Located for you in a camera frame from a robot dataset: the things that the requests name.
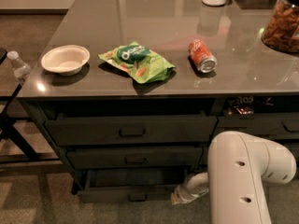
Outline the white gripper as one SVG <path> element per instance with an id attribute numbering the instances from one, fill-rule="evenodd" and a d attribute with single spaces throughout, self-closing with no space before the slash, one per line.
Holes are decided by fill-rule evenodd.
<path id="1" fill-rule="evenodd" d="M 170 202 L 173 205 L 191 203 L 206 194 L 208 194 L 208 188 L 188 190 L 186 187 L 179 185 L 171 193 Z"/>

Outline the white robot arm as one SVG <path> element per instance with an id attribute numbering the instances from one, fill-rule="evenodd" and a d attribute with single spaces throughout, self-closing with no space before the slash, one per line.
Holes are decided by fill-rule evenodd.
<path id="1" fill-rule="evenodd" d="M 171 203 L 190 203 L 208 194 L 211 224 L 272 224 L 263 183 L 286 184 L 295 174 L 295 157 L 283 145 L 223 132 L 209 146 L 207 171 L 187 176 L 171 194 Z"/>

